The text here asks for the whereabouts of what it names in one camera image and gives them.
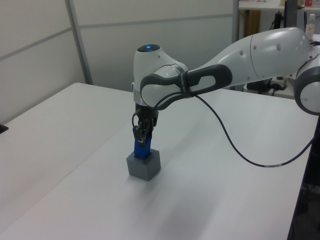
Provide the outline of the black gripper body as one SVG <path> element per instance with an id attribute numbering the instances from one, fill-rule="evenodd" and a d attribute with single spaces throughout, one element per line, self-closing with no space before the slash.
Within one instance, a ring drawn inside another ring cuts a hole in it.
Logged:
<path id="1" fill-rule="evenodd" d="M 135 111 L 137 112 L 138 124 L 151 120 L 153 126 L 157 125 L 159 112 L 149 106 L 136 104 Z"/>

